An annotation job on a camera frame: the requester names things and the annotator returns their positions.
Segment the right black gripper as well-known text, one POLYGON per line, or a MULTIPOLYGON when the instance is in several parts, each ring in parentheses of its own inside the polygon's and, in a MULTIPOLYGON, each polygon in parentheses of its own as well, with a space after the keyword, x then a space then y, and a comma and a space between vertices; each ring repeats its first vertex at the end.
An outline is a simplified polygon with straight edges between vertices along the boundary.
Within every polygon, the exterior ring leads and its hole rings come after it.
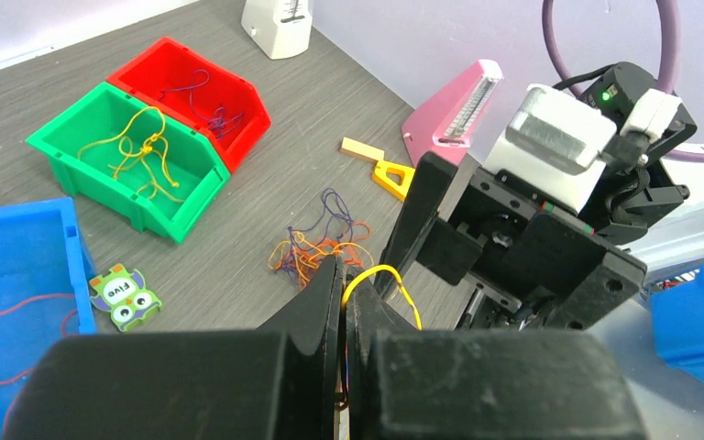
POLYGON ((471 279, 460 329, 592 327, 643 286, 628 245, 690 196, 664 164, 697 129, 676 95, 628 61, 570 83, 588 88, 528 89, 447 220, 458 166, 432 152, 417 164, 379 263, 471 279))

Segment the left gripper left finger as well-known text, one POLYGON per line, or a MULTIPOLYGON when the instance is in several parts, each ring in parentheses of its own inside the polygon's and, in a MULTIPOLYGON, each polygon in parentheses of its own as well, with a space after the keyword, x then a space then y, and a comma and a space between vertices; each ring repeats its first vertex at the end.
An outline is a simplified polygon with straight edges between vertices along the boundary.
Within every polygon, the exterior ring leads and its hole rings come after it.
POLYGON ((335 439, 344 270, 254 329, 80 335, 18 393, 6 439, 335 439))

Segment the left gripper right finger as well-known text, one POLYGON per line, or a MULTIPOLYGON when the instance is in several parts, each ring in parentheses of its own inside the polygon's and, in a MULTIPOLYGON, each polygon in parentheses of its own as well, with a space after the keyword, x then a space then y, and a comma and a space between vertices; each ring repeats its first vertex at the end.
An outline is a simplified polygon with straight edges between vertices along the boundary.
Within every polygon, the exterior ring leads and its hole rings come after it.
POLYGON ((355 439, 645 439, 611 352, 570 330, 415 329, 369 281, 346 298, 355 439))

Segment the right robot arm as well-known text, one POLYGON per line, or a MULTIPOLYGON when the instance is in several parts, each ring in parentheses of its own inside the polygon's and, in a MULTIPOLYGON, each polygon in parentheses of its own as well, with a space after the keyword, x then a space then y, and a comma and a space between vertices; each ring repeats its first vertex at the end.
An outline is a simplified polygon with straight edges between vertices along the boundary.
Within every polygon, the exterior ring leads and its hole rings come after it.
POLYGON ((630 62, 533 83, 441 218, 458 163, 425 152, 380 263, 476 283, 465 328, 585 329, 704 264, 704 152, 672 74, 630 62))

